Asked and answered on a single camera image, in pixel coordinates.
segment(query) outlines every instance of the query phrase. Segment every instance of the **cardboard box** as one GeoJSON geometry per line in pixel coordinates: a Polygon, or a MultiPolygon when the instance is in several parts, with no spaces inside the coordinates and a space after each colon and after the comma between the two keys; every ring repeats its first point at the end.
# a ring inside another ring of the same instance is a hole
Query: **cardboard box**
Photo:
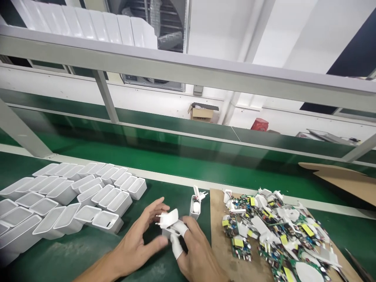
{"type": "Polygon", "coordinates": [[[219,110],[219,108],[206,104],[192,103],[189,106],[188,113],[191,113],[191,120],[210,122],[215,110],[219,110]]]}

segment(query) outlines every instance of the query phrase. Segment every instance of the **workbench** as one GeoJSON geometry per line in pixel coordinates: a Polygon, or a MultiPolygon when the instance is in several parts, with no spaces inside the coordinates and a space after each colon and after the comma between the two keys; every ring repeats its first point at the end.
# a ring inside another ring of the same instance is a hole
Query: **workbench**
{"type": "MultiPolygon", "coordinates": [[[[51,163],[48,160],[37,159],[33,157],[25,157],[21,155],[7,154],[0,152],[0,189],[16,182],[22,177],[31,176],[31,174],[40,168],[51,163]]],[[[146,180],[147,191],[139,201],[134,201],[128,211],[123,215],[124,226],[117,235],[112,235],[99,231],[98,229],[84,226],[83,229],[72,235],[65,235],[56,240],[40,240],[27,252],[21,254],[13,263],[5,270],[12,279],[19,281],[72,281],[96,260],[108,251],[115,248],[133,222],[140,216],[143,209],[155,199],[164,196],[165,203],[170,205],[172,209],[178,208],[179,215],[188,215],[193,188],[183,185],[170,184],[154,180],[146,180]]],[[[232,279],[241,281],[234,277],[235,273],[243,274],[246,269],[249,275],[258,275],[264,281],[271,281],[270,267],[265,262],[258,261],[256,248],[253,249],[254,261],[252,263],[232,260],[230,249],[230,241],[220,241],[225,239],[221,224],[221,218],[225,213],[223,205],[223,192],[220,190],[210,190],[210,194],[202,202],[201,215],[198,223],[204,234],[212,244],[214,253],[216,254],[221,266],[228,271],[232,279]]],[[[312,210],[312,214],[320,221],[327,221],[326,212],[312,210]]],[[[346,220],[337,215],[337,222],[331,222],[330,226],[334,226],[333,234],[329,230],[329,225],[324,225],[328,229],[330,237],[336,242],[336,238],[340,242],[351,240],[349,226],[346,226],[346,220]],[[340,224],[342,230],[338,230],[336,224],[340,224]]],[[[363,226],[365,219],[350,217],[354,222],[358,222],[359,226],[363,226]]],[[[151,241],[159,235],[161,230],[158,226],[152,225],[145,233],[145,243],[151,241]]],[[[366,252],[367,247],[362,246],[362,251],[366,252]]],[[[141,269],[124,278],[124,281],[185,281],[176,264],[171,247],[167,247],[156,256],[151,258],[141,269]]]]}

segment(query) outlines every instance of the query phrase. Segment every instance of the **cardboard sheet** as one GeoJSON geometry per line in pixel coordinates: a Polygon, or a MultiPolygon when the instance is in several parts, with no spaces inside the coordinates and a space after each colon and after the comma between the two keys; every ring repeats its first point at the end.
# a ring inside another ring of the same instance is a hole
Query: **cardboard sheet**
{"type": "Polygon", "coordinates": [[[316,170],[314,175],[376,206],[376,179],[363,173],[339,166],[298,163],[301,167],[316,170]]]}

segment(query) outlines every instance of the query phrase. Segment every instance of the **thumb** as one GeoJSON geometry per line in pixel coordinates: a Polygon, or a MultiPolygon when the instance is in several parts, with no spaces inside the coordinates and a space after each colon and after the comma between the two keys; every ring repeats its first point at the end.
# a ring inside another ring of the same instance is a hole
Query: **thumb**
{"type": "Polygon", "coordinates": [[[152,257],[155,253],[162,250],[164,247],[168,245],[168,239],[165,236],[158,236],[149,244],[143,246],[143,255],[145,260],[148,260],[152,257]]]}
{"type": "Polygon", "coordinates": [[[171,234],[170,240],[172,243],[172,252],[174,253],[175,259],[177,260],[183,252],[183,248],[180,245],[179,238],[175,234],[171,234]]]}

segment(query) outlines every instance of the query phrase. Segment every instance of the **white metal rail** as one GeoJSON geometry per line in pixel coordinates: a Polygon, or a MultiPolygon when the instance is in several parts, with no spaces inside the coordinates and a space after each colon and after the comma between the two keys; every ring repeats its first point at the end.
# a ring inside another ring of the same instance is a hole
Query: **white metal rail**
{"type": "MultiPolygon", "coordinates": [[[[96,74],[99,73],[98,71],[126,73],[376,112],[376,83],[351,78],[98,42],[9,26],[2,26],[0,29],[0,54],[84,67],[92,69],[96,74]]],[[[111,121],[118,123],[106,81],[98,75],[96,75],[96,81],[104,100],[107,100],[105,104],[111,121]]],[[[160,131],[157,128],[151,128],[151,130],[160,131]]],[[[244,145],[260,147],[249,143],[244,145]]],[[[372,148],[372,145],[367,142],[367,146],[354,149],[346,158],[338,159],[321,155],[315,155],[315,157],[349,162],[365,154],[369,148],[372,148]]],[[[284,151],[284,149],[272,147],[267,149],[284,151]]],[[[287,151],[293,154],[312,155],[287,151]]]]}

